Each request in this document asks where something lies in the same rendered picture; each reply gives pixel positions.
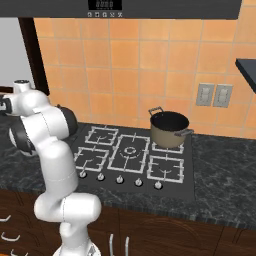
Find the dark brown tall cupboard panel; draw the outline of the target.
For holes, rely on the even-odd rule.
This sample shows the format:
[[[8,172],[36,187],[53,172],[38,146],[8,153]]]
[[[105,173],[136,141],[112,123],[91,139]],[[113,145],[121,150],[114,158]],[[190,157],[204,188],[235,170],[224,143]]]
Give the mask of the dark brown tall cupboard panel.
[[[18,19],[35,88],[50,95],[35,23],[32,18]]]

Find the dark wall shelf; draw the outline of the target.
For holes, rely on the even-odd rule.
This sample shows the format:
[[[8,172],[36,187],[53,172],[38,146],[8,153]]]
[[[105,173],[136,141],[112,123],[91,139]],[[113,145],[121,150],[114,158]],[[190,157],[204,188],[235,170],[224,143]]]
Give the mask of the dark wall shelf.
[[[256,94],[256,59],[237,59],[235,65]]]

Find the black gas hob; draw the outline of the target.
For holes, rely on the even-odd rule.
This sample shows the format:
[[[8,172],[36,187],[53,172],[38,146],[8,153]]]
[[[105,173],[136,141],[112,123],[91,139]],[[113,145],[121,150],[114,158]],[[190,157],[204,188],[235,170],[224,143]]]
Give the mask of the black gas hob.
[[[150,196],[195,199],[190,138],[176,148],[161,148],[150,138],[147,129],[87,124],[71,146],[76,171],[86,171],[80,183],[119,192]],[[97,176],[102,173],[103,181]],[[116,178],[124,178],[122,184]],[[135,180],[143,184],[138,187]],[[163,187],[154,188],[160,181]]]

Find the tan cooking pot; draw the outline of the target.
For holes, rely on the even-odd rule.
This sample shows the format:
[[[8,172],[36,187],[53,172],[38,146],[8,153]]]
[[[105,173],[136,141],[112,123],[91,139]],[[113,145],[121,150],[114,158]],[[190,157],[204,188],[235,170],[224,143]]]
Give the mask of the tan cooking pot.
[[[164,111],[161,106],[151,108],[148,112],[151,139],[162,148],[176,148],[194,132],[189,129],[188,118],[181,113]]]

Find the grey wall socket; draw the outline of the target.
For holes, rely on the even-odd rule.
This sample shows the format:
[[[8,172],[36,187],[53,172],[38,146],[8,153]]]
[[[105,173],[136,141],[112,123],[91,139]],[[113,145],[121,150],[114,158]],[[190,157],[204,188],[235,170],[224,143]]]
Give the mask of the grey wall socket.
[[[227,108],[229,106],[233,86],[230,84],[218,84],[216,87],[213,106]]]
[[[210,106],[214,85],[211,83],[200,83],[198,86],[196,105],[197,106]]]

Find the dark grey range hood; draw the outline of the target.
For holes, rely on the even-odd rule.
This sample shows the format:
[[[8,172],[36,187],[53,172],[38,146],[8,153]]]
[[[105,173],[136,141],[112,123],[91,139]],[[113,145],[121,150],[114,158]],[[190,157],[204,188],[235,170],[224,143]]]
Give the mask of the dark grey range hood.
[[[0,17],[236,20],[242,0],[0,0]]]

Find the dark wood drawer front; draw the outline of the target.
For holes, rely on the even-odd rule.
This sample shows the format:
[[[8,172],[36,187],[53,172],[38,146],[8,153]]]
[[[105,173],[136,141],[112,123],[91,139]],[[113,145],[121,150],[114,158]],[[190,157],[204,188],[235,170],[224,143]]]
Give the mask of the dark wood drawer front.
[[[7,222],[0,222],[0,235],[2,232],[5,232],[5,235],[10,238],[15,238],[18,235],[21,236],[17,242],[8,243],[31,245],[37,247],[44,247],[49,245],[41,229],[28,228],[26,226],[19,227],[11,219],[9,219]]]
[[[14,249],[18,253],[28,252],[29,256],[53,256],[55,253],[55,250],[49,250],[46,247],[0,242],[0,254],[10,256],[11,249]]]
[[[11,215],[11,220],[19,227],[41,229],[33,212],[33,197],[27,193],[0,190],[0,218]]]

